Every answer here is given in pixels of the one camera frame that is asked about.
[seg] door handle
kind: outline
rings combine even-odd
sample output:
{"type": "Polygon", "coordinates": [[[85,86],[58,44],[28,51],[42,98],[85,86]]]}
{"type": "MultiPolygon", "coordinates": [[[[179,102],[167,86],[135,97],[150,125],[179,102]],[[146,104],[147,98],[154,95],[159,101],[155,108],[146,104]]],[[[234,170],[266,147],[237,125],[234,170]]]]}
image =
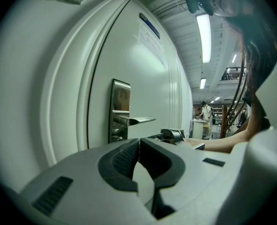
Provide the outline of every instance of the door handle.
{"type": "Polygon", "coordinates": [[[140,123],[145,123],[145,122],[151,122],[156,120],[154,117],[140,117],[140,118],[129,118],[126,116],[121,116],[121,115],[114,115],[113,116],[113,121],[116,123],[119,123],[123,126],[129,127],[132,125],[140,124],[140,123]]]}
{"type": "Polygon", "coordinates": [[[130,117],[130,91],[130,84],[112,80],[108,143],[128,139],[129,126],[156,120],[154,117],[130,117]]]}

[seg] hand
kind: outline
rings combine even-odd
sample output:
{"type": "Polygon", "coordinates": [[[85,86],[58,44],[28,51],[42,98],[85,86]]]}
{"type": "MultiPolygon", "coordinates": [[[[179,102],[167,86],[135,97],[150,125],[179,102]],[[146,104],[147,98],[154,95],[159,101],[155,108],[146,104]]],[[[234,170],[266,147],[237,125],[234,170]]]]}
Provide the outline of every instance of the hand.
{"type": "MultiPolygon", "coordinates": [[[[171,139],[171,140],[169,141],[169,143],[170,143],[170,144],[174,144],[174,139],[171,139]]],[[[183,145],[183,144],[186,144],[188,147],[193,148],[193,146],[196,146],[196,145],[198,145],[198,144],[200,144],[200,143],[199,143],[199,142],[198,142],[198,144],[193,143],[194,145],[192,145],[190,142],[187,142],[187,139],[184,139],[184,141],[183,141],[181,144],[182,144],[182,145],[183,145]]]]}
{"type": "Polygon", "coordinates": [[[202,143],[202,142],[195,142],[194,139],[191,139],[191,138],[185,138],[184,142],[188,143],[191,147],[195,147],[202,143]]]}

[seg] fluorescent light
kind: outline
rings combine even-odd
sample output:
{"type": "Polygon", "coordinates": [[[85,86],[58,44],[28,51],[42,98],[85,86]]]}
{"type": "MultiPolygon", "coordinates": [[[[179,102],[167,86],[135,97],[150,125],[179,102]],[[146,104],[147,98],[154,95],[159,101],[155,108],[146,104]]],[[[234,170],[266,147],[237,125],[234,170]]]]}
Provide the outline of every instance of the fluorescent light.
{"type": "Polygon", "coordinates": [[[206,78],[201,78],[201,85],[200,85],[200,89],[204,89],[204,87],[205,87],[205,83],[206,83],[206,78]]]}
{"type": "Polygon", "coordinates": [[[235,59],[236,59],[236,55],[234,55],[234,58],[233,58],[233,60],[232,60],[232,63],[235,61],[235,59]]]}
{"type": "Polygon", "coordinates": [[[211,27],[208,14],[203,14],[196,17],[202,44],[202,60],[203,63],[210,62],[211,59],[211,27]]]}

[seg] long dark hair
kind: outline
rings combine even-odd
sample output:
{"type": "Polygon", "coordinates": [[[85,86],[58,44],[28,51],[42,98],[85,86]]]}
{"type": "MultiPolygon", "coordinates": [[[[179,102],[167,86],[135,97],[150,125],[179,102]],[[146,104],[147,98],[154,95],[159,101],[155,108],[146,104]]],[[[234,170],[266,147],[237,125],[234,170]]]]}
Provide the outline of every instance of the long dark hair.
{"type": "Polygon", "coordinates": [[[264,0],[254,1],[254,14],[227,17],[237,33],[242,62],[247,67],[247,93],[252,103],[256,128],[260,130],[264,110],[255,93],[277,63],[277,18],[264,0]]]}

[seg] ceiling beam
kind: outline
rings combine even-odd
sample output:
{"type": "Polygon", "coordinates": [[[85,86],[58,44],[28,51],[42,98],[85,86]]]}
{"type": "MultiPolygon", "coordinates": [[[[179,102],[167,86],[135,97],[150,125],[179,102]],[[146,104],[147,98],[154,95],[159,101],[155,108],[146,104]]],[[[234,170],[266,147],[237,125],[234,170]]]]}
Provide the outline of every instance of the ceiling beam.
{"type": "Polygon", "coordinates": [[[221,45],[221,52],[216,68],[216,72],[214,73],[212,82],[210,84],[210,90],[214,90],[217,87],[224,71],[229,63],[231,55],[234,51],[236,45],[236,37],[231,31],[231,28],[227,25],[226,22],[223,24],[223,40],[221,45]]]}

